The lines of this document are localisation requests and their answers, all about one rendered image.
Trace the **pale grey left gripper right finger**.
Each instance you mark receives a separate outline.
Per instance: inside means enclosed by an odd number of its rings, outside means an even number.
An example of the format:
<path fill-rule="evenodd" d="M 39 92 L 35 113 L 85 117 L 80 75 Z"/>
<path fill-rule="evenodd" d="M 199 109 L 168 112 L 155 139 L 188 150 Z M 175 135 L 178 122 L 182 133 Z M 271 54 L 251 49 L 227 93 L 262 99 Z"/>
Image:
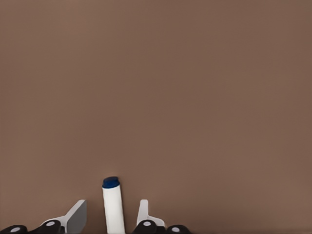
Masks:
<path fill-rule="evenodd" d="M 180 224 L 166 227 L 162 219 L 149 215 L 149 202 L 147 199 L 142 199 L 139 205 L 136 227 L 132 234 L 192 234 L 192 232 Z"/>

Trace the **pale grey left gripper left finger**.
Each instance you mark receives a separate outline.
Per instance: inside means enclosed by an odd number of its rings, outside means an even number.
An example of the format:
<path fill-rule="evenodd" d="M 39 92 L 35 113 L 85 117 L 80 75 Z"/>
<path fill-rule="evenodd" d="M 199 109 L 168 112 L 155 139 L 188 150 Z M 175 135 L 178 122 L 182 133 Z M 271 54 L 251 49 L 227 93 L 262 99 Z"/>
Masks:
<path fill-rule="evenodd" d="M 48 219 L 32 230 L 15 224 L 0 230 L 0 234 L 80 234 L 86 221 L 87 201 L 82 199 L 66 215 Z"/>

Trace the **white marker with blue cap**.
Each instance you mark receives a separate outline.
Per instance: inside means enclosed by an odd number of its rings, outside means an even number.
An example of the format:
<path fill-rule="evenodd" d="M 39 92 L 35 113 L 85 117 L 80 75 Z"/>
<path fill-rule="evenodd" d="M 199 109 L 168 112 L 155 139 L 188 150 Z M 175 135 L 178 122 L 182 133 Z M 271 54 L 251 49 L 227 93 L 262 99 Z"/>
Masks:
<path fill-rule="evenodd" d="M 107 234 L 125 234 L 120 181 L 117 176 L 107 177 L 102 184 Z"/>

